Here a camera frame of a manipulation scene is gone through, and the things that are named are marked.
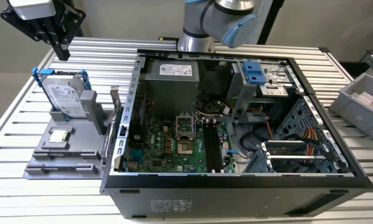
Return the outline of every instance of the slotted metal surface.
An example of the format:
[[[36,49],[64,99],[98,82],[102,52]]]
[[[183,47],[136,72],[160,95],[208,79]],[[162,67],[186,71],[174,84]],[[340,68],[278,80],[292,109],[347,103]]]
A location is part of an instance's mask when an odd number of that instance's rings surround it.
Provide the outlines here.
[[[175,50],[167,41],[123,41],[76,38],[68,62],[48,53],[40,67],[79,71],[87,69],[103,107],[112,109],[110,88],[119,85],[126,98],[138,49]],[[244,45],[230,49],[220,44],[216,52],[294,57],[311,82],[322,103],[330,106],[338,91],[352,80],[334,56],[319,48]],[[31,79],[0,120],[0,224],[2,223],[120,223],[124,219],[108,196],[99,193],[100,180],[23,180],[47,124],[50,103]],[[368,138],[340,117],[332,116],[339,131],[373,181],[373,139]],[[259,219],[203,219],[195,223],[262,223]],[[188,220],[147,220],[147,223],[188,223]],[[267,223],[373,224],[373,192],[342,204],[315,218],[266,220]]]

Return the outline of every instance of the gray plastic tray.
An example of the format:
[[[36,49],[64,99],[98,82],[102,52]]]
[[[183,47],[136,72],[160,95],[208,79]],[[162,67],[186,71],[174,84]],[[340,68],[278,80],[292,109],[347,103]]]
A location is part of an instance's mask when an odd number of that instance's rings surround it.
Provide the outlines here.
[[[373,105],[367,105],[354,95],[363,92],[373,97],[373,78],[363,74],[340,91],[330,110],[338,113],[363,132],[373,137]]]

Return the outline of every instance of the blue latch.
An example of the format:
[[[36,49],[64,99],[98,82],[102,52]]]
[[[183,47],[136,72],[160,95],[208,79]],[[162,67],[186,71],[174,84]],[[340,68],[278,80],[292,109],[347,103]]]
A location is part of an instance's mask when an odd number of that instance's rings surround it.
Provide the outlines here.
[[[250,84],[266,84],[267,77],[259,62],[243,62],[243,72]]]

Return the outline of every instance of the hard drive label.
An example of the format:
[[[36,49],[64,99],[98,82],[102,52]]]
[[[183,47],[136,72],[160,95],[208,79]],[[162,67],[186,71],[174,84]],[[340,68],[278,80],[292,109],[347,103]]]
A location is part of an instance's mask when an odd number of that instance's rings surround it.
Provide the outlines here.
[[[70,117],[72,116],[86,116],[80,98],[78,92],[72,86],[68,85],[50,85],[50,91],[54,96],[54,100]]]

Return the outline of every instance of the white label sticker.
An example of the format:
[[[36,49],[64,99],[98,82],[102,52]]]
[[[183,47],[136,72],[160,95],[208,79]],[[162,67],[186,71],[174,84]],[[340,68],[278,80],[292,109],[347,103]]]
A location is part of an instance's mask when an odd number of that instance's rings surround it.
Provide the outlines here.
[[[159,74],[164,76],[192,76],[192,65],[163,64]]]
[[[152,212],[191,212],[194,200],[151,199]]]
[[[231,110],[231,108],[230,108],[228,106],[226,106],[223,113],[224,113],[226,115],[228,115],[228,114],[230,114],[230,110]]]
[[[86,116],[78,92],[72,86],[68,85],[50,85],[48,86],[56,104],[70,117]]]

